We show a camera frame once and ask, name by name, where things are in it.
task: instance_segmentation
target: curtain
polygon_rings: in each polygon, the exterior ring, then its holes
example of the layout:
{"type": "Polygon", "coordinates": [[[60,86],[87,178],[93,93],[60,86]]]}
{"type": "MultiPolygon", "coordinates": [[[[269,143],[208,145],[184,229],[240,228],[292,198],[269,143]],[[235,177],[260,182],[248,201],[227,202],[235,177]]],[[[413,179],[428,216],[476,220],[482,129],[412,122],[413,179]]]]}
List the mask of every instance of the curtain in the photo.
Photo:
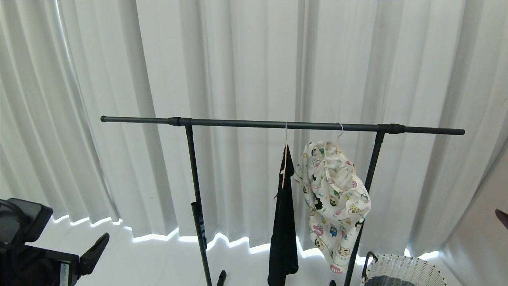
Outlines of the curtain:
{"type": "MultiPolygon", "coordinates": [[[[418,255],[447,239],[508,137],[506,2],[1,5],[2,197],[71,220],[195,235],[184,129],[101,115],[463,128],[385,137],[361,253],[418,255]]],[[[284,130],[194,130],[207,236],[269,242],[284,130]]],[[[288,130],[288,144],[298,158],[339,134],[288,130]]],[[[340,137],[360,178],[373,143],[340,137]]],[[[298,190],[297,232],[310,248],[298,190]]]]}

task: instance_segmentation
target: white label sticker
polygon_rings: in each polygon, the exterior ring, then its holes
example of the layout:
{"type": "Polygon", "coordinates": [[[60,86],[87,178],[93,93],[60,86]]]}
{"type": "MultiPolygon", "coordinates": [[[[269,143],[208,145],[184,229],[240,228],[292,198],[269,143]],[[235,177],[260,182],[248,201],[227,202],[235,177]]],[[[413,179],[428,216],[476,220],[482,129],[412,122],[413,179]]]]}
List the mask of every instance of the white label sticker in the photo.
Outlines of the white label sticker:
{"type": "Polygon", "coordinates": [[[60,264],[60,286],[69,286],[69,264],[60,264]]]}

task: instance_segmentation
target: vertical support post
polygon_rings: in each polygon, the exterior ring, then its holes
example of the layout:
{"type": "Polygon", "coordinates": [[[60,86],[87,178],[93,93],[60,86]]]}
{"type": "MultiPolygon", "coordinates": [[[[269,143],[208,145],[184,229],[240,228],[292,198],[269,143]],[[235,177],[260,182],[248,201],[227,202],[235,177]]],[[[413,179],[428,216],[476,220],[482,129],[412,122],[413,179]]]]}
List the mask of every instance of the vertical support post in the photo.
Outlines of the vertical support post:
{"type": "MultiPolygon", "coordinates": [[[[376,133],[376,139],[374,141],[374,149],[372,150],[372,156],[370,157],[369,169],[367,171],[367,178],[365,179],[365,188],[367,192],[370,190],[370,185],[372,184],[372,178],[374,177],[374,171],[376,169],[377,159],[379,157],[379,152],[381,150],[381,144],[383,144],[383,139],[385,138],[385,133],[382,131],[378,131],[376,133]]],[[[358,247],[360,246],[360,238],[362,237],[363,224],[360,228],[360,232],[358,233],[358,237],[356,238],[355,246],[353,251],[351,252],[351,259],[349,262],[349,267],[346,273],[346,280],[344,281],[345,286],[349,286],[351,284],[351,278],[353,276],[353,270],[355,269],[356,262],[356,254],[358,253],[358,247]]]]}
{"type": "MultiPolygon", "coordinates": [[[[205,221],[203,218],[203,208],[201,206],[201,193],[199,191],[198,165],[196,163],[196,150],[194,149],[194,137],[192,124],[185,124],[185,133],[187,135],[187,144],[189,148],[190,167],[192,170],[192,180],[194,185],[194,195],[196,201],[191,204],[192,214],[194,216],[194,225],[196,226],[196,234],[198,235],[199,250],[201,252],[201,260],[203,261],[203,270],[205,271],[206,284],[212,286],[212,278],[210,276],[210,267],[208,266],[208,258],[206,256],[206,235],[205,221]]],[[[226,272],[222,270],[219,275],[217,286],[223,286],[226,280],[226,272]]]]}

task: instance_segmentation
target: clothes rack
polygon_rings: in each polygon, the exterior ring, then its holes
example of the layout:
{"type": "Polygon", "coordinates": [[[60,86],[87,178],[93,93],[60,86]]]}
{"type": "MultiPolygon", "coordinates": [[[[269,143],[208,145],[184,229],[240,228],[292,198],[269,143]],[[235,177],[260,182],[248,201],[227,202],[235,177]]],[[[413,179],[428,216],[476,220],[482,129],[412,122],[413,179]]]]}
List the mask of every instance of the clothes rack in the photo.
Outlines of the clothes rack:
{"type": "MultiPolygon", "coordinates": [[[[192,126],[227,126],[227,127],[255,127],[255,128],[279,128],[279,129],[307,129],[307,130],[343,130],[343,131],[366,131],[376,132],[374,141],[374,149],[367,171],[367,178],[365,179],[365,188],[367,192],[370,190],[372,178],[374,177],[374,170],[376,168],[379,152],[385,134],[400,134],[400,133],[426,133],[426,134],[447,134],[447,135],[464,135],[464,129],[454,128],[434,128],[434,127],[412,127],[400,124],[339,124],[339,123],[313,123],[313,122],[285,122],[285,121],[250,121],[250,120],[215,120],[215,119],[193,119],[183,117],[171,118],[141,118],[141,117],[107,117],[101,116],[102,122],[124,122],[124,123],[152,123],[152,124],[169,124],[172,126],[184,126],[187,136],[187,144],[189,148],[190,167],[192,169],[192,177],[194,183],[194,194],[196,201],[191,204],[194,223],[196,226],[196,234],[198,235],[199,248],[201,252],[201,260],[208,286],[212,286],[212,279],[210,276],[210,268],[208,266],[208,259],[206,256],[206,235],[205,223],[203,218],[203,209],[201,205],[201,193],[199,190],[198,168],[196,163],[196,152],[194,148],[194,137],[192,126]]],[[[356,255],[360,238],[362,236],[363,226],[358,233],[357,240],[353,251],[351,252],[351,259],[347,269],[344,285],[349,286],[353,276],[353,269],[355,266],[356,255]]],[[[217,286],[224,285],[226,280],[226,272],[221,271],[217,286]]]]}

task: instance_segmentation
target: hanger hook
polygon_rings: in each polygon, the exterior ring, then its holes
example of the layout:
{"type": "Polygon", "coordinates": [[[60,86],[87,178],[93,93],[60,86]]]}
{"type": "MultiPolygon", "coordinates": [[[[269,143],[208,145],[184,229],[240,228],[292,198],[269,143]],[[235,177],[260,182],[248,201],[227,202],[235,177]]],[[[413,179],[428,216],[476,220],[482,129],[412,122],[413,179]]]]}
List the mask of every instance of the hanger hook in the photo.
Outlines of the hanger hook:
{"type": "Polygon", "coordinates": [[[337,124],[340,124],[340,129],[341,129],[339,136],[337,136],[337,140],[339,140],[339,137],[341,137],[342,134],[344,133],[344,126],[342,126],[342,123],[337,122],[337,124]]]}

